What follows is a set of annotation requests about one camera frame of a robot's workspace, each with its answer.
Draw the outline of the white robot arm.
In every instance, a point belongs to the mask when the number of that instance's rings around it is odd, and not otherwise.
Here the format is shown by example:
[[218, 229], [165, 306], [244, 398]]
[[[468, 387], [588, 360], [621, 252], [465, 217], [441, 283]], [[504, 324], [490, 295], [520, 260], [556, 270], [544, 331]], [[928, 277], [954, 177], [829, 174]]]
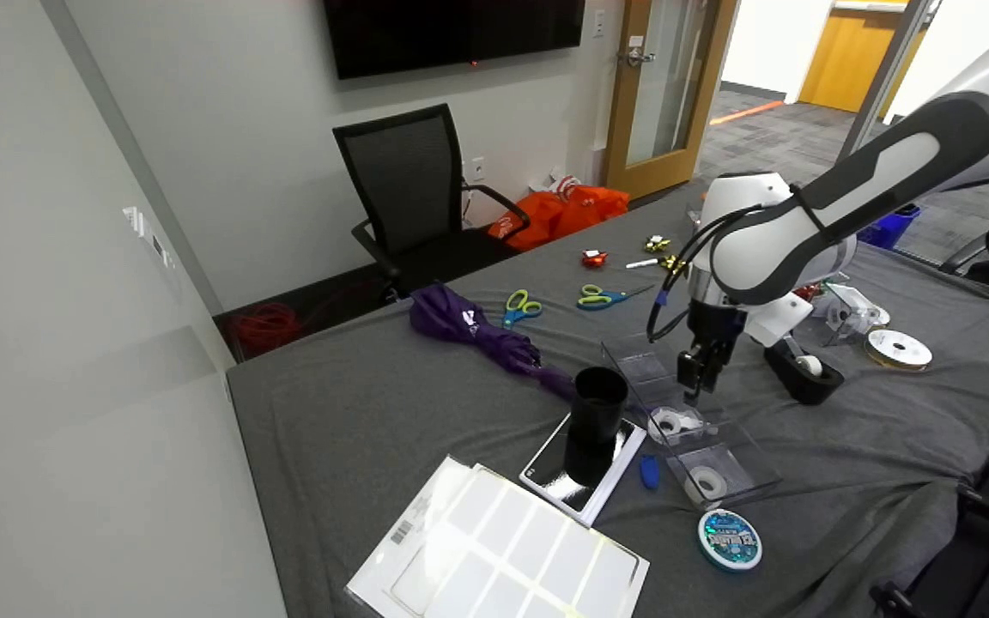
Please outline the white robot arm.
[[677, 385], [696, 398], [718, 385], [757, 314], [778, 306], [816, 253], [935, 190], [978, 183], [989, 183], [989, 48], [806, 184], [775, 172], [714, 177], [648, 306], [647, 336], [689, 326]]

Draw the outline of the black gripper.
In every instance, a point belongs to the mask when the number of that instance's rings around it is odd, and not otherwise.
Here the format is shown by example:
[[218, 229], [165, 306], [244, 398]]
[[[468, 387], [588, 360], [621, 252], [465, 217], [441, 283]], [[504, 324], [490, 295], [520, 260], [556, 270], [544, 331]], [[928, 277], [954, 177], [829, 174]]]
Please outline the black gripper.
[[722, 366], [732, 360], [734, 341], [746, 331], [742, 308], [718, 308], [693, 301], [687, 314], [693, 342], [677, 357], [677, 381], [687, 402], [696, 402], [718, 385]]

